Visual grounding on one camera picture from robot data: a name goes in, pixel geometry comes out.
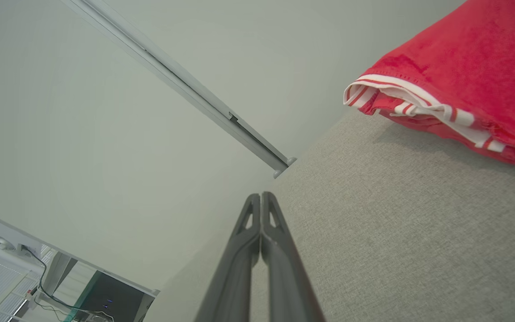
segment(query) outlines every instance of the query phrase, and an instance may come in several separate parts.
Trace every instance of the red towel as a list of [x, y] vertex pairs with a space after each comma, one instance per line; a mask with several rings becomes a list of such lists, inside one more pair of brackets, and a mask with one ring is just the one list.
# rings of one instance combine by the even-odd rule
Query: red towel
[[515, 164], [515, 0], [468, 0], [382, 57], [343, 100]]

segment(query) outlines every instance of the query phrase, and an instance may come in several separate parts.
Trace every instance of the folded red cloth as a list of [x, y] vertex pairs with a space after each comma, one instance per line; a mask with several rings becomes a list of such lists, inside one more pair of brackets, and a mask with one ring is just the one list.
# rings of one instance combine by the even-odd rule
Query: folded red cloth
[[468, 0], [382, 57], [343, 100], [515, 164], [515, 0]]

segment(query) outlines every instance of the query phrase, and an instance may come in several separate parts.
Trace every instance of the red fabric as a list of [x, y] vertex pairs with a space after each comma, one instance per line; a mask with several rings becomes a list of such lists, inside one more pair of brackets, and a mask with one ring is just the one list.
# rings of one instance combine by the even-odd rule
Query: red fabric
[[462, 141], [478, 153], [515, 164], [515, 0], [468, 0], [382, 57], [363, 75], [368, 74], [420, 86], [442, 104], [474, 114], [472, 128], [489, 130], [492, 139], [507, 146], [502, 153], [475, 148], [432, 116], [389, 116], [402, 100], [382, 93], [362, 112], [382, 108], [387, 110], [383, 116], [404, 126]]

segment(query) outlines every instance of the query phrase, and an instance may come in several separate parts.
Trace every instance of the gray fabric surface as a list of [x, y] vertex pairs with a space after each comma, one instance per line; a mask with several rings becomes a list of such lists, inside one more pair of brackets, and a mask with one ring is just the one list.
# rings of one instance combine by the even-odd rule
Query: gray fabric surface
[[[271, 191], [328, 321], [515, 321], [515, 166], [352, 111]], [[163, 289], [169, 321], [194, 318], [224, 243]], [[266, 278], [258, 263], [254, 321]]]

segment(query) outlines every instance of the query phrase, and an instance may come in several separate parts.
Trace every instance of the white trim with red stripes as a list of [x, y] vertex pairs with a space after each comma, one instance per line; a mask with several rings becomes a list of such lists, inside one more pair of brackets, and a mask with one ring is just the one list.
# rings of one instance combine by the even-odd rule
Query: white trim with red stripes
[[474, 123], [472, 113], [442, 104], [421, 87], [396, 77], [376, 74], [359, 77], [345, 89], [343, 104], [362, 108], [379, 91], [404, 100], [395, 107], [395, 113], [391, 116], [433, 115], [446, 126], [473, 142], [476, 148], [502, 153], [506, 147], [505, 144], [494, 140], [489, 131], [470, 128]]

